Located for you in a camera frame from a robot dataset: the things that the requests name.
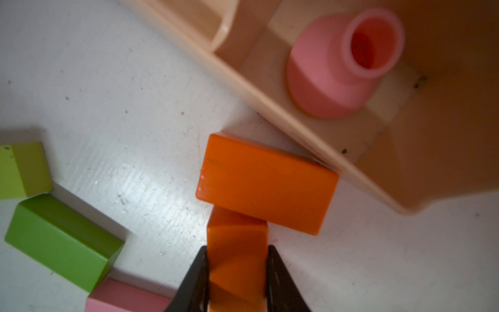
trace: wooden shelf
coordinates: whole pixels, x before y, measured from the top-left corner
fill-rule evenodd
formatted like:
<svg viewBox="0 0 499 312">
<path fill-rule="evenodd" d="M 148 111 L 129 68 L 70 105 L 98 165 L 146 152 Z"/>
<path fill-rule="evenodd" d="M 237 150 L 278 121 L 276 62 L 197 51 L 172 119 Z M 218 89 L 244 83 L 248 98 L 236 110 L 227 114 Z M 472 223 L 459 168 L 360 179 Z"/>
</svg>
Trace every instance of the wooden shelf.
<svg viewBox="0 0 499 312">
<path fill-rule="evenodd" d="M 499 4 L 439 0 L 125 0 L 251 107 L 344 178 L 403 214 L 499 187 Z M 315 19 L 384 6 L 406 27 L 403 60 L 339 120 L 301 112 L 290 49 Z"/>
</svg>

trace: pink cup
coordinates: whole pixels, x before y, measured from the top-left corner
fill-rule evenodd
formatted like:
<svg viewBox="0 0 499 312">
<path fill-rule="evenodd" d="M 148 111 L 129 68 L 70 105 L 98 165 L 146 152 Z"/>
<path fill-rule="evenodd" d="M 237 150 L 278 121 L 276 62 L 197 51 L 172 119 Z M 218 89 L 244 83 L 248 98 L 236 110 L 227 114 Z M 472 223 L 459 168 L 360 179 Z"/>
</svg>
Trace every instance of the pink cup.
<svg viewBox="0 0 499 312">
<path fill-rule="evenodd" d="M 404 41 L 402 22 L 383 8 L 324 16 L 291 50 L 286 71 L 291 97 L 319 118 L 349 115 L 364 106 L 398 62 Z"/>
</svg>

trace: white table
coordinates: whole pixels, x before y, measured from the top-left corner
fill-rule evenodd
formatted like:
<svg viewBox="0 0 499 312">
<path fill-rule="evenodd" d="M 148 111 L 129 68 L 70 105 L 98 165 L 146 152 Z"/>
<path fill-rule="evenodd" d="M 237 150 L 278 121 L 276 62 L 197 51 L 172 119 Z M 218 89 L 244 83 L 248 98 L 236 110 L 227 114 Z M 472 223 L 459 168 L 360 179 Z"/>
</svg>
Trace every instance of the white table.
<svg viewBox="0 0 499 312">
<path fill-rule="evenodd" d="M 115 0 L 0 1 L 0 139 L 43 141 L 55 195 L 126 238 L 114 278 L 174 294 L 206 243 L 194 193 L 222 129 L 306 154 Z M 271 224 L 270 243 L 315 312 L 499 311 L 498 207 L 494 192 L 409 218 L 340 181 L 318 237 Z M 86 296 L 0 242 L 0 311 Z"/>
</svg>

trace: toy block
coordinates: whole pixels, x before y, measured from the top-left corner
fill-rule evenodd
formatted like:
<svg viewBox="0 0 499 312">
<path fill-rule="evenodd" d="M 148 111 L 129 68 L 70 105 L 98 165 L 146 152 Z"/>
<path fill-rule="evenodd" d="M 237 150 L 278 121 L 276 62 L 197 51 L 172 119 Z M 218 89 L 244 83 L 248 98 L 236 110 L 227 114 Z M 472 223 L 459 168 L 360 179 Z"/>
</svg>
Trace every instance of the toy block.
<svg viewBox="0 0 499 312">
<path fill-rule="evenodd" d="M 267 233 L 263 220 L 213 208 L 207 227 L 211 311 L 233 311 L 235 304 L 265 311 Z"/>
<path fill-rule="evenodd" d="M 49 194 L 17 205 L 5 241 L 87 292 L 106 277 L 123 247 Z"/>
<path fill-rule="evenodd" d="M 40 142 L 0 145 L 0 199 L 31 197 L 52 187 Z"/>
<path fill-rule="evenodd" d="M 221 132 L 208 140 L 196 197 L 317 235 L 337 182 L 318 163 Z"/>
<path fill-rule="evenodd" d="M 105 279 L 87 298 L 85 312 L 163 312 L 172 300 Z"/>
</svg>

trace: green block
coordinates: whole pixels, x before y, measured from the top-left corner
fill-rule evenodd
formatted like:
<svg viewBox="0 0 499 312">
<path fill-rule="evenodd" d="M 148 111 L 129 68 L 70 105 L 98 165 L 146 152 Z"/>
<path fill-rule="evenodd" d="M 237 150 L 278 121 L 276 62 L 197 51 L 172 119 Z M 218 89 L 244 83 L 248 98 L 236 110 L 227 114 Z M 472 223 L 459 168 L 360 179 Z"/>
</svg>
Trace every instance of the green block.
<svg viewBox="0 0 499 312">
<path fill-rule="evenodd" d="M 18 204 L 5 241 L 89 293 L 123 247 L 120 239 L 49 194 Z"/>
<path fill-rule="evenodd" d="M 31 197 L 52 187 L 40 142 L 0 145 L 0 199 Z"/>
</svg>

